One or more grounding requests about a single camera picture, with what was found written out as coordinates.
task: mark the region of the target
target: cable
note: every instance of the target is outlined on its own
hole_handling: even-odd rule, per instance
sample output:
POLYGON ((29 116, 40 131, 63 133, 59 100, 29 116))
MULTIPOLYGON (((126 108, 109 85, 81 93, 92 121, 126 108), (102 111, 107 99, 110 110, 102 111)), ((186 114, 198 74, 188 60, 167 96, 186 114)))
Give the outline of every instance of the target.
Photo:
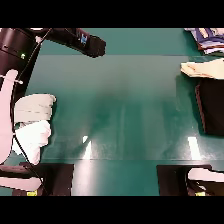
MULTIPOLYGON (((23 75, 23 73, 26 71, 26 69, 28 68, 28 66, 29 66, 29 64, 30 64, 30 62, 31 62, 31 59, 33 58, 33 56, 34 56, 34 54, 35 54, 35 52, 36 52, 36 50, 39 48, 39 46, 43 43, 43 41, 46 39, 46 37, 48 36, 48 34, 52 31, 52 29, 53 28, 49 28, 49 30, 47 31, 47 33, 44 35, 44 37, 42 38, 42 40, 37 44, 37 46, 34 48, 34 50, 33 50, 33 52, 32 52, 32 54, 31 54, 31 56, 30 56, 30 58, 29 58, 29 60, 28 60, 28 62, 27 62, 27 64, 26 64, 26 66, 25 66, 25 68, 22 70, 22 72, 18 75, 18 77, 17 77, 17 80, 18 81, 20 81, 20 78, 22 77, 22 75, 23 75)), ((40 179, 40 182, 41 182, 41 184, 42 184, 42 186, 43 186, 43 189, 45 190, 45 192, 47 193, 47 195, 48 195, 48 192, 47 192, 47 190, 46 190, 46 188, 45 188, 45 186, 44 186, 44 183, 43 183, 43 181, 42 181, 42 179, 40 178, 40 176, 37 174, 37 172, 35 171, 35 168, 34 168, 34 166, 33 166, 33 164, 29 161, 29 159, 28 159, 28 156, 27 156, 27 154, 26 154, 26 152, 24 151, 24 149, 23 149, 23 147, 21 146, 21 144, 20 144, 20 142, 19 142, 19 140, 18 140, 18 138, 17 138, 17 136, 16 136, 16 132, 15 132, 15 128, 14 128, 14 99, 15 99, 15 95, 16 95, 16 87, 17 87, 17 84, 18 83, 15 83, 15 85, 14 85, 14 87, 13 87, 13 91, 12 91, 12 98, 11 98, 11 104, 10 104, 10 115, 11 115, 11 121, 12 121, 12 131, 13 131, 13 134, 14 134, 14 138, 15 138, 15 140, 16 140, 16 142, 17 142, 17 144, 18 144, 18 146, 19 146, 19 148, 20 148, 20 150, 22 151, 22 153, 23 153, 23 156, 25 157, 25 159, 27 160, 27 162, 29 163, 29 165, 30 165, 30 170, 37 176, 37 178, 39 178, 40 179)))

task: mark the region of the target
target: black base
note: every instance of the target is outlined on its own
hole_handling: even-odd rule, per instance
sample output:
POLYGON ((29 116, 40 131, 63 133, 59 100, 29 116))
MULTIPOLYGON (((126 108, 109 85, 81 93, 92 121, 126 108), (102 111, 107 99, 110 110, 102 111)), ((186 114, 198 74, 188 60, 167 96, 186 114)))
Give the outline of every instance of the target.
MULTIPOLYGON (((26 162, 20 165, 29 167, 26 162)), ((41 186, 37 190, 37 196, 71 196, 73 170, 74 164, 40 163, 35 166, 38 174, 44 174, 44 186, 47 191, 46 193, 41 186)), ((17 189, 12 192, 12 196, 28 196, 27 194, 27 191, 17 189)))
POLYGON ((207 168, 207 165, 157 165, 160 196, 188 196, 183 168, 207 168))

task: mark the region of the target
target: yellow sticker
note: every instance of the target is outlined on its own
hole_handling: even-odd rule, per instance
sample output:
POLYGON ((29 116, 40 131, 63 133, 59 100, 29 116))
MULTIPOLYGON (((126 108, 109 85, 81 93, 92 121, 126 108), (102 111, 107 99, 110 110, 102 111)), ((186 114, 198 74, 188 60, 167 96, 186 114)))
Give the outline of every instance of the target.
POLYGON ((36 191, 27 192, 27 196, 37 196, 37 190, 36 191))
POLYGON ((205 192, 198 192, 198 193, 195 193, 196 196, 205 196, 205 192))

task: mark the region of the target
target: green table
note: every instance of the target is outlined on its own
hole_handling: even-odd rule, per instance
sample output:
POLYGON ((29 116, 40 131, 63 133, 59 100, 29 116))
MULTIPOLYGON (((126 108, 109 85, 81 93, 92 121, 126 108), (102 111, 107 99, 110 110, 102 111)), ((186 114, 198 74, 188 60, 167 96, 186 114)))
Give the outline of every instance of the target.
MULTIPOLYGON (((27 90, 57 97, 42 162, 75 164, 72 195, 158 195, 158 164, 224 170, 224 141, 203 134, 196 79, 180 72, 181 62, 214 57, 200 56, 183 29, 87 30, 106 40, 107 55, 46 42, 27 90)), ((6 163, 21 160, 12 153, 6 163)))

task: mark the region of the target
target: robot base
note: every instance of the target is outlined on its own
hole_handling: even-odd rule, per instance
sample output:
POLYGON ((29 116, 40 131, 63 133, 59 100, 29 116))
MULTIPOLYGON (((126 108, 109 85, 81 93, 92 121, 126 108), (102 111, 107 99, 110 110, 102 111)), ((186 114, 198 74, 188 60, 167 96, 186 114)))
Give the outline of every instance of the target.
MULTIPOLYGON (((29 167, 26 162, 20 163, 21 166, 29 167)), ((35 166, 38 173, 42 173, 44 177, 44 186, 47 193, 41 185, 37 190, 35 196, 71 196, 72 178, 74 164, 60 164, 60 163, 40 163, 35 166)), ((32 195, 24 190, 14 189, 12 196, 29 196, 32 195)))

